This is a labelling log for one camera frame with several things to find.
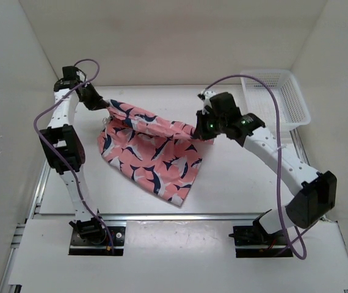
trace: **pink fabric with shark print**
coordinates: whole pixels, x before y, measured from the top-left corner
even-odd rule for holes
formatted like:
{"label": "pink fabric with shark print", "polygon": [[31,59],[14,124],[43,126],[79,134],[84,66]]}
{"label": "pink fabric with shark print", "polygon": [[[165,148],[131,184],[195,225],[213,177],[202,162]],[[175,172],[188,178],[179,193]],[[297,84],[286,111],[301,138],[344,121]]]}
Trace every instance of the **pink fabric with shark print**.
{"label": "pink fabric with shark print", "polygon": [[147,191],[181,206],[202,162],[193,144],[194,127],[115,100],[109,104],[110,119],[98,137],[104,160]]}

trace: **laundry basket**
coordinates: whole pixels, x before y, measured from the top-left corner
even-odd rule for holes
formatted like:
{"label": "laundry basket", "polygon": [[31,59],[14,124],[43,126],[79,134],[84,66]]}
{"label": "laundry basket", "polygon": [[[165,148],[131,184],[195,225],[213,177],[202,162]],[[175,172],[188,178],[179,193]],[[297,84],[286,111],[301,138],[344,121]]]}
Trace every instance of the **laundry basket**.
{"label": "laundry basket", "polygon": [[[295,76],[289,70],[244,70],[241,74],[254,76],[271,88],[280,111],[280,130],[290,131],[311,121]],[[276,112],[269,92],[249,78],[241,78],[247,110],[259,116],[275,132]]]}

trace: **table surface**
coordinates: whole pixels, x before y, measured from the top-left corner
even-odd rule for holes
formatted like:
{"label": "table surface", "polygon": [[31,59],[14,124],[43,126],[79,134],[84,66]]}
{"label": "table surface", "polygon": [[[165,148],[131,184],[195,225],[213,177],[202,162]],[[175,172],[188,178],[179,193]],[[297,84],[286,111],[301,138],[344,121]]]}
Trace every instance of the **table surface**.
{"label": "table surface", "polygon": [[[202,108],[197,94],[202,85],[97,87],[104,99],[116,99],[142,107],[168,120],[196,124],[195,113]],[[217,92],[230,92],[246,113],[241,85],[222,85]],[[144,191],[105,162],[96,138],[103,129],[106,110],[88,111],[77,107],[74,128],[84,146],[84,173],[91,197],[102,214],[210,214],[261,213],[276,207],[276,175],[260,159],[224,135],[204,147],[203,163],[183,205],[179,208]],[[285,140],[294,151],[292,140]],[[282,184],[282,202],[292,195]],[[55,171],[46,182],[40,209],[45,214],[72,214],[65,184]]]}
{"label": "table surface", "polygon": [[235,258],[230,221],[127,222],[124,256],[68,256],[67,219],[29,220],[9,284],[47,292],[322,292],[348,289],[336,223],[305,235],[308,257]]}

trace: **cable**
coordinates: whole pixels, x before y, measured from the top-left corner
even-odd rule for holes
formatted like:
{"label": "cable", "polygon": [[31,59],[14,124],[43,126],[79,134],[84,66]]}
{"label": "cable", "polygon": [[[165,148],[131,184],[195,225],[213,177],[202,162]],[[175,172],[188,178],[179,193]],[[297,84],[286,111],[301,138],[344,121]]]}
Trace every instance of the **cable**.
{"label": "cable", "polygon": [[48,112],[52,111],[53,109],[57,108],[65,99],[67,99],[71,93],[83,86],[85,86],[86,84],[92,82],[97,76],[98,73],[100,72],[100,65],[97,61],[93,60],[93,59],[82,59],[77,61],[74,66],[76,66],[77,64],[84,62],[84,61],[91,61],[93,63],[95,63],[96,65],[96,72],[94,74],[94,76],[84,82],[82,82],[81,84],[78,84],[77,86],[73,87],[72,89],[70,89],[57,103],[55,103],[54,105],[52,105],[51,107],[47,108],[47,110],[44,110],[42,113],[39,113],[37,115],[37,117],[34,119],[33,122],[33,127],[34,127],[34,131],[38,134],[39,138],[41,139],[41,141],[43,141],[48,148],[60,159],[60,161],[63,162],[63,164],[69,169],[69,171],[71,171],[72,175],[75,178],[75,183],[76,183],[76,188],[78,190],[78,195],[79,198],[82,201],[82,204],[84,205],[84,207],[86,208],[86,210],[88,210],[88,212],[97,220],[100,222],[100,224],[102,224],[102,226],[104,226],[104,229],[106,231],[106,234],[109,236],[109,240],[110,240],[110,244],[111,244],[111,248],[112,248],[112,254],[114,254],[114,243],[113,243],[113,238],[110,234],[109,228],[107,227],[107,225],[105,224],[105,222],[99,217],[98,213],[95,214],[88,206],[88,204],[85,202],[82,191],[81,191],[81,187],[79,185],[79,180],[78,180],[78,176],[76,174],[76,172],[73,170],[73,168],[71,167],[71,165],[67,162],[67,160],[55,149],[54,146],[52,146],[52,144],[47,141],[47,139],[44,137],[44,135],[40,132],[40,130],[37,127],[37,123],[38,120],[44,116],[45,114],[47,114]]}
{"label": "cable", "polygon": [[306,249],[306,245],[303,241],[303,238],[300,235],[300,231],[299,229],[295,226],[295,230],[296,233],[298,235],[297,239],[300,241],[302,248],[303,248],[303,255],[300,255],[297,250],[294,248],[293,243],[290,239],[289,239],[289,234],[288,231],[286,229],[286,225],[284,222],[284,218],[283,218],[283,208],[281,207],[281,161],[282,161],[282,152],[281,152],[281,134],[280,134],[280,112],[278,111],[278,104],[277,104],[277,100],[276,97],[274,96],[273,92],[271,91],[271,89],[260,79],[254,77],[254,76],[250,76],[250,75],[245,75],[245,74],[234,74],[234,75],[229,75],[229,76],[225,76],[224,78],[220,78],[217,81],[213,82],[211,85],[207,86],[205,88],[205,91],[209,90],[211,87],[213,87],[214,85],[226,80],[226,79],[230,79],[230,78],[249,78],[252,79],[256,82],[259,82],[270,94],[270,96],[272,97],[273,100],[273,104],[274,104],[274,108],[276,110],[276,133],[277,133],[277,190],[276,190],[276,194],[277,194],[277,210],[278,210],[278,217],[280,219],[280,223],[281,223],[281,228],[284,234],[284,237],[286,239],[287,242],[287,248],[289,247],[293,254],[301,259],[304,260],[307,257],[307,249]]}

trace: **garment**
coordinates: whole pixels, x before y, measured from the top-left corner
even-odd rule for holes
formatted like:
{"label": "garment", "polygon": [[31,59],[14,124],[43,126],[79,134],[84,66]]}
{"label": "garment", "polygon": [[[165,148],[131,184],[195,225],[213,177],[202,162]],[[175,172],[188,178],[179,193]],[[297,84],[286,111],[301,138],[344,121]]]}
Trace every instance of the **garment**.
{"label": "garment", "polygon": [[109,104],[110,117],[98,137],[104,160],[147,191],[181,206],[202,162],[192,139],[194,127],[115,100]]}

